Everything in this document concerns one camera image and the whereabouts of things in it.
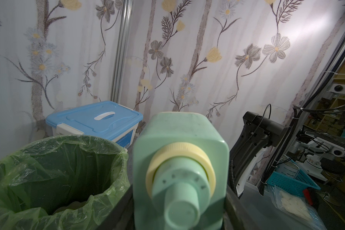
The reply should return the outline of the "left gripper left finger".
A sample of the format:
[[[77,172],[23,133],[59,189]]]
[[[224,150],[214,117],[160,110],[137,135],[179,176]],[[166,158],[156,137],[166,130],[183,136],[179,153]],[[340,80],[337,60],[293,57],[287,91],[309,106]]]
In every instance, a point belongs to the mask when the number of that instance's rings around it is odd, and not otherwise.
[[[133,230],[134,199],[133,185],[126,191],[97,230]]]

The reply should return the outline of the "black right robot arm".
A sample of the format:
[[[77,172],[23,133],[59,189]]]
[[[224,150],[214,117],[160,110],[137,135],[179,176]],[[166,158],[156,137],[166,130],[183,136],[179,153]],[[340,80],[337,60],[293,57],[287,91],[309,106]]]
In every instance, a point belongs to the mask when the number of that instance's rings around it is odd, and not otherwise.
[[[277,147],[288,128],[264,115],[246,112],[243,116],[243,129],[230,150],[228,185],[240,197],[258,153],[267,147]]]

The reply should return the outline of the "green yellow pencil sharpener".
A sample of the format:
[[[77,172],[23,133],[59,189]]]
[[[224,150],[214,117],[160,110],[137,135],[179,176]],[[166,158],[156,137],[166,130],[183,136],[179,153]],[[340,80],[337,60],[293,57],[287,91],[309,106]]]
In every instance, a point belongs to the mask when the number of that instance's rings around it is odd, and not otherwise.
[[[137,230],[219,230],[229,147],[198,113],[154,115],[133,147]]]

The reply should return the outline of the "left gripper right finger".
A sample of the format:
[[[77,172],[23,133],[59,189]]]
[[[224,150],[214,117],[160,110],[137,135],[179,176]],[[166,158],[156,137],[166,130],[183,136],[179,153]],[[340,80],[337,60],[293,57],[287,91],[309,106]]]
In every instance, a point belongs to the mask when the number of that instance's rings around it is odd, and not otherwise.
[[[227,186],[224,202],[223,230],[259,230],[260,228],[241,205],[237,195]]]

